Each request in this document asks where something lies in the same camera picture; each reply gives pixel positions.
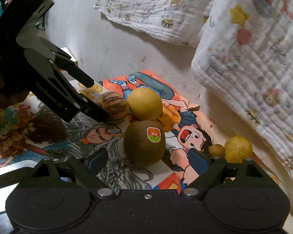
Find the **brown kiwi with sticker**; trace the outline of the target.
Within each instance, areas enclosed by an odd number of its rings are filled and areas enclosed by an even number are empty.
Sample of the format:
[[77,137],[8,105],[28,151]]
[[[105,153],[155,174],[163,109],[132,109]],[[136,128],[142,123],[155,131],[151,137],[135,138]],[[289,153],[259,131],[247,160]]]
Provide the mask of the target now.
[[159,162],[166,150],[162,127],[154,121],[136,121],[124,134],[123,148],[127,159],[136,166],[149,166]]

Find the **round yellow pear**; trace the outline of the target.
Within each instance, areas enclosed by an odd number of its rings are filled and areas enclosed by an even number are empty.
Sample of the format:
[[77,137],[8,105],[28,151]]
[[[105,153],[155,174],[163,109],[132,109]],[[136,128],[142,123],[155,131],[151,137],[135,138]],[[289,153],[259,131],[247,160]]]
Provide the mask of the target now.
[[134,89],[127,101],[131,114],[140,120],[154,121],[163,114],[160,96],[149,88]]

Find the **dark striped pepino melon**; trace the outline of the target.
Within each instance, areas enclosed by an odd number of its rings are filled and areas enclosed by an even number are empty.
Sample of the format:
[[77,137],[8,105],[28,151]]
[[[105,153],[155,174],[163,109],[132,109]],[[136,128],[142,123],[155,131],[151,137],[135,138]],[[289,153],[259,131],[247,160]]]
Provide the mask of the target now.
[[121,123],[129,113],[129,103],[123,95],[108,91],[97,100],[97,104],[109,114],[110,123]]

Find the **yellow-green lumpy pear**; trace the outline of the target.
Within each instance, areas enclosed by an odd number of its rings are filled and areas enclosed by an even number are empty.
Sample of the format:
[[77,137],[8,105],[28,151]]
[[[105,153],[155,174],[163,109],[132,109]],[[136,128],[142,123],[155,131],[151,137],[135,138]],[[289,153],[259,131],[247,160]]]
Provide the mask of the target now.
[[229,163],[242,163],[244,159],[251,159],[253,155],[251,142],[239,135],[230,137],[224,148],[224,157]]

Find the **white printed muslin cloth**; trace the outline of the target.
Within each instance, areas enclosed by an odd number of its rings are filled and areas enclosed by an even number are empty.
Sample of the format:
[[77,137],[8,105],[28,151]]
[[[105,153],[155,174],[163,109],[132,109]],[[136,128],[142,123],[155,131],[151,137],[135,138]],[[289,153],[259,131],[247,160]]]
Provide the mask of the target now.
[[97,0],[110,21],[176,45],[197,47],[212,0]]
[[212,0],[192,70],[293,182],[293,0]]

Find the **colourful cartoon table cloth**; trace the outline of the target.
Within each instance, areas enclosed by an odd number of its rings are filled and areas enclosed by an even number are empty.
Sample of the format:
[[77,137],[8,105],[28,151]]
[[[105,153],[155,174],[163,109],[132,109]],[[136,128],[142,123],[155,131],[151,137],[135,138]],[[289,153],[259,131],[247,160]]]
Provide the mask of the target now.
[[105,104],[115,121],[98,122],[84,113],[63,121],[34,94],[0,109],[0,168],[25,160],[72,157],[89,161],[104,148],[107,163],[98,177],[114,191],[176,189],[199,177],[215,146],[212,122],[178,94],[161,97],[151,82],[130,75],[75,89]]

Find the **white printed muslin cloth left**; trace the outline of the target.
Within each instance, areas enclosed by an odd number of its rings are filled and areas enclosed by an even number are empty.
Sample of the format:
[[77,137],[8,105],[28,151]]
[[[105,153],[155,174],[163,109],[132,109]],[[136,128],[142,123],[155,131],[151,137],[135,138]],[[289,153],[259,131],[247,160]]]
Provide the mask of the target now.
[[176,45],[197,47],[212,0],[97,0],[110,21]]

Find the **white printed muslin cloth right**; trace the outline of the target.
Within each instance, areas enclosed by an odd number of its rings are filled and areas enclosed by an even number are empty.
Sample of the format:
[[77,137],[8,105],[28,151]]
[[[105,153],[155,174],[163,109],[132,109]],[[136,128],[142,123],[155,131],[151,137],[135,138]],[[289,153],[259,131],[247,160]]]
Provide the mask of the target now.
[[293,182],[293,0],[212,0],[192,70]]

